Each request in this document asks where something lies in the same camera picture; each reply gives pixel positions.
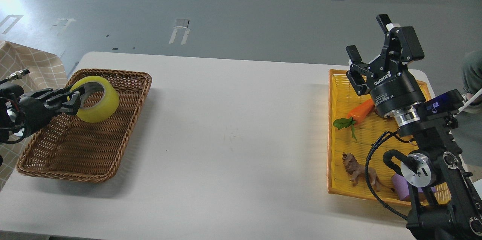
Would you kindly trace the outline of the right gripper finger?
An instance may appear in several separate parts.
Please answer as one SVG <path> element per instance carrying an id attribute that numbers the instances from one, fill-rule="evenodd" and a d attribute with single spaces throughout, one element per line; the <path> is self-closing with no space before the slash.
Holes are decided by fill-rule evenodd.
<path id="1" fill-rule="evenodd" d="M 392 22 L 387 14 L 377 15 L 376 20 L 384 32 L 384 43 L 379 56 L 371 62 L 371 77 L 404 76 L 409 63 L 425 57 L 415 29 Z"/>
<path id="2" fill-rule="evenodd" d="M 374 80 L 377 74 L 372 72 L 371 67 L 362 62 L 362 57 L 355 45 L 346 46 L 350 64 L 346 72 L 348 80 L 358 96 L 368 95 L 375 87 Z"/>

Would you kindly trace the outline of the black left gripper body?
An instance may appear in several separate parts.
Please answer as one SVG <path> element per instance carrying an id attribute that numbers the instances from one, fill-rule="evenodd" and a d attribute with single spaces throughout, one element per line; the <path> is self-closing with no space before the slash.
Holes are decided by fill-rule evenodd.
<path id="1" fill-rule="evenodd" d="M 29 137 L 35 132 L 48 125 L 57 114 L 60 106 L 59 101 L 49 103 L 36 99 L 36 91 L 29 91 L 23 94 L 19 102 L 24 113 L 23 136 Z"/>

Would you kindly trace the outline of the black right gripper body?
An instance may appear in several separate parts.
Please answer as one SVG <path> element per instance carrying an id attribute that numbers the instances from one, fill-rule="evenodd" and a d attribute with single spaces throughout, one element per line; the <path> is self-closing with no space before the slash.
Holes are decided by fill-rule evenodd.
<path id="1" fill-rule="evenodd" d="M 375 73 L 367 77 L 370 96 L 380 117 L 387 118 L 394 110 L 406 109 L 427 99 L 408 68 Z"/>

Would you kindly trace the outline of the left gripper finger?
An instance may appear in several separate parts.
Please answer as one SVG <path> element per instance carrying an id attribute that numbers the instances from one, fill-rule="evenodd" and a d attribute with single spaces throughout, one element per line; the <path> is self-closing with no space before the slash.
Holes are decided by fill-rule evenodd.
<path id="1" fill-rule="evenodd" d="M 79 109 L 83 108 L 86 100 L 84 91 L 69 91 L 60 97 L 60 106 L 56 110 L 57 114 L 65 113 L 67 115 L 76 115 Z"/>
<path id="2" fill-rule="evenodd" d="M 71 84 L 64 88 L 48 88 L 36 91 L 36 99 L 40 101 L 69 101 L 74 99 L 74 95 L 78 95 L 80 97 L 84 94 L 84 86 L 74 87 L 74 85 Z"/>

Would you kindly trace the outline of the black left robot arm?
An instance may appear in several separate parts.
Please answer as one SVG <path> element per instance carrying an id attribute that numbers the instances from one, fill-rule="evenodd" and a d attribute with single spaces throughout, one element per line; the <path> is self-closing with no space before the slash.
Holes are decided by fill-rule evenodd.
<path id="1" fill-rule="evenodd" d="M 76 115 L 87 98 L 84 86 L 25 92 L 14 80 L 30 73 L 19 70 L 1 80 L 0 134 L 2 144 L 17 144 L 46 127 L 62 113 Z"/>

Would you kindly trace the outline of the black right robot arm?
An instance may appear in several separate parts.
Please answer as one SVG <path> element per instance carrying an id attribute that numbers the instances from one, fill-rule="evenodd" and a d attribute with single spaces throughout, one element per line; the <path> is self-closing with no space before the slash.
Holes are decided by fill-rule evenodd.
<path id="1" fill-rule="evenodd" d="M 390 137 L 412 136 L 415 151 L 383 155 L 384 164 L 407 181 L 411 210 L 402 215 L 406 228 L 417 240 L 480 240 L 481 198 L 451 134 L 458 127 L 463 98 L 451 90 L 425 99 L 408 70 L 408 63 L 424 58 L 414 28 L 396 25 L 386 14 L 376 19 L 384 32 L 381 53 L 363 63 L 356 46 L 347 46 L 351 65 L 346 75 L 359 96 L 370 94 L 381 117 L 395 119 L 398 130 L 386 131 L 375 141 L 366 164 Z"/>

